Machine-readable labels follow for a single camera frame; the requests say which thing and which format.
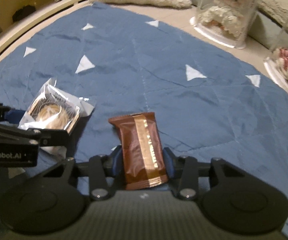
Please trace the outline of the clear case white plush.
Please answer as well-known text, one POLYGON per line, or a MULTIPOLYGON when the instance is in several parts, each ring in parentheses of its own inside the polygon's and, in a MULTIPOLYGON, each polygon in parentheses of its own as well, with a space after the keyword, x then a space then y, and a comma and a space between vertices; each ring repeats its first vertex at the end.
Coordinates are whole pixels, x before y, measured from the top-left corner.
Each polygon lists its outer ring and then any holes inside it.
POLYGON ((213 42, 243 49, 257 5, 258 0, 198 0, 190 24, 213 42))

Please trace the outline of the clear pastry cake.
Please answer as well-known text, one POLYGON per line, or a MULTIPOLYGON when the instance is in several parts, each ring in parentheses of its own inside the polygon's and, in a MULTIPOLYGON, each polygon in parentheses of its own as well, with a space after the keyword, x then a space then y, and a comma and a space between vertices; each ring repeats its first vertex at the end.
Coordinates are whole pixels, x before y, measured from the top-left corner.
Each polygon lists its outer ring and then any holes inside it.
POLYGON ((48 79, 19 121, 19 129, 59 129, 71 134, 80 118, 90 116, 95 106, 88 98, 76 97, 48 79))

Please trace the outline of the black item on shelf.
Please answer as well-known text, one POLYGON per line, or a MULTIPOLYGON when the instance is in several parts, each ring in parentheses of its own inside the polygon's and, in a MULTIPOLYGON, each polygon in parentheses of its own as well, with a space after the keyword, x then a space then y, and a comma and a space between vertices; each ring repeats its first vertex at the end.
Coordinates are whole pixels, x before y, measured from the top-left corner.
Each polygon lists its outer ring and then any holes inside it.
POLYGON ((34 13, 36 11, 36 7, 33 5, 26 5, 22 7, 21 9, 18 9, 12 16, 13 23, 19 22, 20 20, 23 20, 30 14, 34 13))

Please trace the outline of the brown gold snack bar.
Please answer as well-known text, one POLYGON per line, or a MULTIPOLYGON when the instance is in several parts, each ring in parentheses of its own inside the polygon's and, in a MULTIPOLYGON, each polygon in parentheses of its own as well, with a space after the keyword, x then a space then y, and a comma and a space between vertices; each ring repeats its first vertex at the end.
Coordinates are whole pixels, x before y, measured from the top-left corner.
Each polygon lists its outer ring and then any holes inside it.
POLYGON ((127 190, 141 190, 168 182, 155 113, 108 119, 118 133, 127 190))

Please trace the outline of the blue quilted triangle mat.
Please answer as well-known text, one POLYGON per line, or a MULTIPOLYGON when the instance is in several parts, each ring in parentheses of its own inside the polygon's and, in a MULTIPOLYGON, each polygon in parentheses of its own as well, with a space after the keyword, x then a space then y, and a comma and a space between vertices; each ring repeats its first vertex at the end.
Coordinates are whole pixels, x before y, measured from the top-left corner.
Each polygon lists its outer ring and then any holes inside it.
POLYGON ((77 161, 120 143, 109 118, 154 112, 175 154, 223 158, 288 197, 288 94, 226 51, 152 21, 102 3, 56 20, 0 62, 0 102, 26 110, 55 78, 95 106, 75 128, 68 156, 77 161))

